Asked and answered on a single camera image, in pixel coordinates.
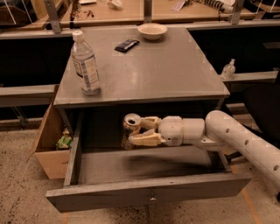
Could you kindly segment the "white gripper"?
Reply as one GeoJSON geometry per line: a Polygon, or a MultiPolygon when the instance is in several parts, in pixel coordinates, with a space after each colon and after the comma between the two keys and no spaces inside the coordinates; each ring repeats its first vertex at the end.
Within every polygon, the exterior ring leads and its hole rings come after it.
{"type": "Polygon", "coordinates": [[[129,136],[133,145],[157,146],[164,143],[180,146],[183,143],[183,119],[179,116],[167,116],[162,120],[157,116],[140,117],[137,126],[137,135],[129,136]]]}

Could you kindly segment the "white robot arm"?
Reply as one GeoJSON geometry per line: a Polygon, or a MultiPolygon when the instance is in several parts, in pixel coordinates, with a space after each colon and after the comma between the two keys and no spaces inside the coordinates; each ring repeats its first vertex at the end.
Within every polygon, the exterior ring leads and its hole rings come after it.
{"type": "Polygon", "coordinates": [[[222,111],[211,111],[204,119],[128,114],[123,124],[132,129],[128,141],[137,146],[192,144],[206,151],[219,151],[227,144],[280,187],[280,150],[222,111]]]}

